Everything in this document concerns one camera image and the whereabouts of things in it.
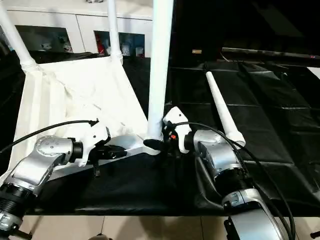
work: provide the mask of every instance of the table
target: table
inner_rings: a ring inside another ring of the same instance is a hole
[[[38,63],[77,57],[43,52],[32,56]],[[123,67],[147,115],[150,59],[125,58]],[[320,80],[305,67],[214,62],[209,69],[247,148],[277,182],[293,214],[318,216]],[[190,121],[222,129],[200,69],[169,68],[165,112],[173,106]],[[286,215],[261,170],[243,157],[257,184]],[[29,214],[221,216],[221,198],[202,171],[191,154],[180,159],[141,154],[101,166],[100,178],[88,169],[48,182]]]

